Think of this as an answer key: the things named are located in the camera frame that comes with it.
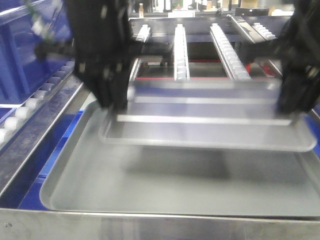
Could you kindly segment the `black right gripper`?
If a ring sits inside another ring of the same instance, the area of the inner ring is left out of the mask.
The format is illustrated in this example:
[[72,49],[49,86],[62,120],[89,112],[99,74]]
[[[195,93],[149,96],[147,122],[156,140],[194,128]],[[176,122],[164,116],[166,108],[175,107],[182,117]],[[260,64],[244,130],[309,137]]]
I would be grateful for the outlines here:
[[244,43],[241,61],[278,59],[282,83],[277,109],[282,114],[309,112],[320,97],[320,2],[293,1],[294,12],[279,37]]

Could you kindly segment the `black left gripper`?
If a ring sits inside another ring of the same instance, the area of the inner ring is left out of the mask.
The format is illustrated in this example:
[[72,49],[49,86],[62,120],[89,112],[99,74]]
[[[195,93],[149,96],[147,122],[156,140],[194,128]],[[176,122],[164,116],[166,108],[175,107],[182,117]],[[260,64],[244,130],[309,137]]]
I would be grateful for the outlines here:
[[74,74],[102,108],[127,107],[132,62],[141,50],[129,23],[132,0],[67,0]]

